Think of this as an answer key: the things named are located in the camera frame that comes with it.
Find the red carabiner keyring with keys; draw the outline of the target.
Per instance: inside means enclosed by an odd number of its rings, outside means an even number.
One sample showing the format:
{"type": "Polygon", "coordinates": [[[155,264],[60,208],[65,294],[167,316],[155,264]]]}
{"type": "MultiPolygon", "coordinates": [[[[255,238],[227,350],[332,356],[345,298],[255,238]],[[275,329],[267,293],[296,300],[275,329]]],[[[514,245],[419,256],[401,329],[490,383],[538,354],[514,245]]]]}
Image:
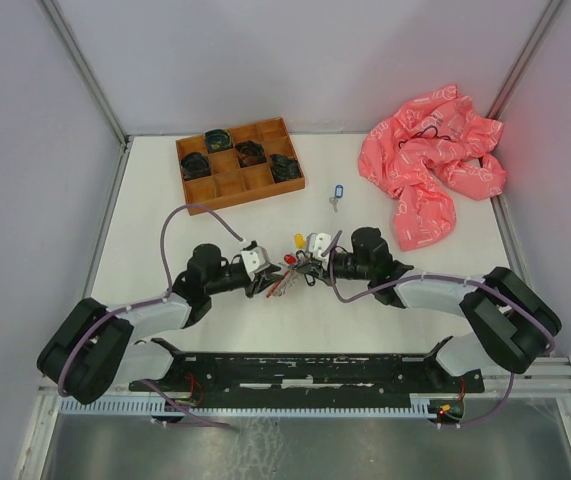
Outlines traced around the red carabiner keyring with keys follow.
{"type": "Polygon", "coordinates": [[[282,297],[293,285],[302,280],[304,275],[300,272],[300,269],[303,265],[304,263],[301,261],[287,265],[283,278],[268,289],[266,298],[282,297]]]}

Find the key with yellow tag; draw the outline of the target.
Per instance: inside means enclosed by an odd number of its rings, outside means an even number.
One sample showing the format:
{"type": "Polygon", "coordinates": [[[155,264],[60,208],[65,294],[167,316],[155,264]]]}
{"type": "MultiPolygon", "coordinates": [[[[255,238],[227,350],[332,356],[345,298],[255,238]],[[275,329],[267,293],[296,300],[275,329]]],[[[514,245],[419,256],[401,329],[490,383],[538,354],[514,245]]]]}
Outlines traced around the key with yellow tag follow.
{"type": "Polygon", "coordinates": [[[297,249],[304,250],[306,248],[306,245],[307,245],[306,237],[301,233],[295,234],[294,235],[294,244],[295,244],[295,247],[297,249]]]}

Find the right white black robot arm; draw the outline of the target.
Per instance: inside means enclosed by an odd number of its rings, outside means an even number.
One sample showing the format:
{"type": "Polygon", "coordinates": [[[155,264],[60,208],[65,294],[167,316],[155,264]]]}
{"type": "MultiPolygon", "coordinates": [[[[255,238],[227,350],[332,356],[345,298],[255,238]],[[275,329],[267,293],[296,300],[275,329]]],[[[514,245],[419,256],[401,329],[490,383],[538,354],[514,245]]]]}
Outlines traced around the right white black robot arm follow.
{"type": "Polygon", "coordinates": [[[424,379],[434,390],[446,391],[460,376],[490,366],[523,374],[555,347],[560,318],[506,267],[472,277],[426,272],[395,259],[374,227],[355,230],[348,250],[338,241],[329,234],[310,235],[296,271],[329,287],[338,280],[364,281],[365,295],[385,306],[446,313],[470,325],[470,333],[448,337],[429,353],[424,379]]]}

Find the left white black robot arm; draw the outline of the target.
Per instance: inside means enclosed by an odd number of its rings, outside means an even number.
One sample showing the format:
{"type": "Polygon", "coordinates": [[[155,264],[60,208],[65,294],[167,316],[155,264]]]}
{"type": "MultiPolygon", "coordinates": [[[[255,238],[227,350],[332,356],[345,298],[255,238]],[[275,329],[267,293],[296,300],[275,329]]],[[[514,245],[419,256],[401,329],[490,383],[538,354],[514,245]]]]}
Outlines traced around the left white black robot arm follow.
{"type": "Polygon", "coordinates": [[[217,294],[241,290],[252,298],[283,277],[256,243],[232,259],[213,244],[201,244],[170,290],[158,298],[123,306],[106,306],[93,298],[79,301],[40,352],[37,368],[61,395],[81,404],[139,380],[177,389],[185,381],[186,366],[161,334],[195,325],[217,294]]]}

